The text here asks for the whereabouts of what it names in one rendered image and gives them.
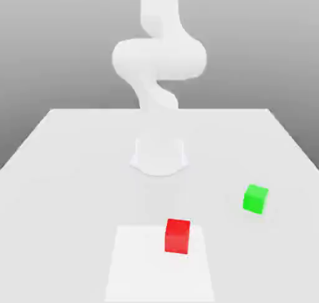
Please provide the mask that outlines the small red cube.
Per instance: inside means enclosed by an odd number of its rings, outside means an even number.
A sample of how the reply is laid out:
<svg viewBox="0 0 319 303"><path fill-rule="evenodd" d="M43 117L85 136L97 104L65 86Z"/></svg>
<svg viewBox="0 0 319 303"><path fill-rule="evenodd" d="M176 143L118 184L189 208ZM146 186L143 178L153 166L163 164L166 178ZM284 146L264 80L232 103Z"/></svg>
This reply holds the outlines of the small red cube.
<svg viewBox="0 0 319 303"><path fill-rule="evenodd" d="M164 250L168 253L188 254L189 220L169 218L166 223Z"/></svg>

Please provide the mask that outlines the small green cube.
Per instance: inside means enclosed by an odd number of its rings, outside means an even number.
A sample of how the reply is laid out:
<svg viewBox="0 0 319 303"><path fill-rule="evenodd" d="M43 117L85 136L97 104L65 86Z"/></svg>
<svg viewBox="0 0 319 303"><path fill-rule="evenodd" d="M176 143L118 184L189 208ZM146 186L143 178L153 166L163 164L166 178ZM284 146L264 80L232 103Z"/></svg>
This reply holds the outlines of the small green cube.
<svg viewBox="0 0 319 303"><path fill-rule="evenodd" d="M268 193L268 188L249 185L244 193L243 208L255 214L262 214Z"/></svg>

